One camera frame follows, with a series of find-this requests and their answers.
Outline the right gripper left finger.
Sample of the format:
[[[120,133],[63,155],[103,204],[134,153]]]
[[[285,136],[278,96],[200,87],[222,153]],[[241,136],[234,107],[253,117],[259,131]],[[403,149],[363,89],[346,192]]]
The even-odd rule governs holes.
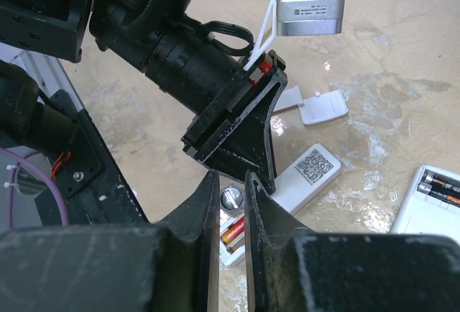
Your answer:
[[[155,268],[155,311],[219,309],[219,211],[219,175],[210,170],[159,223],[165,238]]]

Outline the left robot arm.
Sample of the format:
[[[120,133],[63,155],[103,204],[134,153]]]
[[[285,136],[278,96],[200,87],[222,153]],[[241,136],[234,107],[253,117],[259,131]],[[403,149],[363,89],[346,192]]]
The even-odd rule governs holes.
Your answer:
[[[185,13],[191,0],[1,0],[1,41],[77,63],[90,32],[194,118],[184,151],[239,182],[247,172],[275,192],[270,117],[287,85],[274,51],[254,53],[252,33]]]

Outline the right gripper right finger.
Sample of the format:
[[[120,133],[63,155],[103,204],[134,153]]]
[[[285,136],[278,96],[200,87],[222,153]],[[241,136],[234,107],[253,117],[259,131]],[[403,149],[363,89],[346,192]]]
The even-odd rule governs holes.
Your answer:
[[[274,201],[251,171],[245,178],[244,240],[250,311],[306,311],[293,239],[306,227]]]

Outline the wide white remote control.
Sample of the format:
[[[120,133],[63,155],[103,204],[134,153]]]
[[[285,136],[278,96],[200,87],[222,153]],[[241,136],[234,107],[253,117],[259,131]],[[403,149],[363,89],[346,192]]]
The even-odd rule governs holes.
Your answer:
[[[417,190],[418,185],[424,183],[423,175],[428,172],[459,183],[457,173],[432,165],[421,166],[410,184],[390,232],[392,234],[434,234],[459,241],[459,207]],[[438,185],[432,185],[432,187],[434,190],[459,198],[459,192],[456,193]]]

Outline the slim white remote control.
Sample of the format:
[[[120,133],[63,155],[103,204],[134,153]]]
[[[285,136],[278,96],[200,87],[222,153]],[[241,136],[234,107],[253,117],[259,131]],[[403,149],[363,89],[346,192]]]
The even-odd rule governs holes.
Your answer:
[[[288,213],[297,213],[341,172],[341,162],[323,145],[314,144],[275,178],[271,198]],[[244,217],[244,189],[231,184],[221,189],[220,236]],[[244,232],[230,245],[220,242],[220,261],[234,267],[244,259]]]

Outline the slim white battery cover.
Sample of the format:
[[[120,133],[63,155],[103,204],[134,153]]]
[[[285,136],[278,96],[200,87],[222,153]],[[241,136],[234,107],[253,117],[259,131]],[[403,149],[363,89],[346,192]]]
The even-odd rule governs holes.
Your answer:
[[[274,113],[279,111],[284,111],[291,109],[292,107],[302,106],[303,105],[303,96],[301,90],[298,86],[285,89],[281,94],[275,107],[273,109]]]

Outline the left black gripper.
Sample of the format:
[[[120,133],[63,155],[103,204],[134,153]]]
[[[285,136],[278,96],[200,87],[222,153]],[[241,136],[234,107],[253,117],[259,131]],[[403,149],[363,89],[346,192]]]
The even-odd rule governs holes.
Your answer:
[[[183,28],[158,31],[145,75],[195,115],[183,135],[184,151],[209,170],[245,181],[256,173],[276,191],[270,130],[274,107],[288,84],[285,61],[263,53],[248,70],[218,41]]]

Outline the red battery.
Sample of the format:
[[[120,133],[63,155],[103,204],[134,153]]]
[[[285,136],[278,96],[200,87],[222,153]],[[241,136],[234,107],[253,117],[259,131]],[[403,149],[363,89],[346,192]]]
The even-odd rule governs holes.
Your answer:
[[[222,235],[221,241],[230,245],[240,234],[244,232],[244,217],[234,222]]]

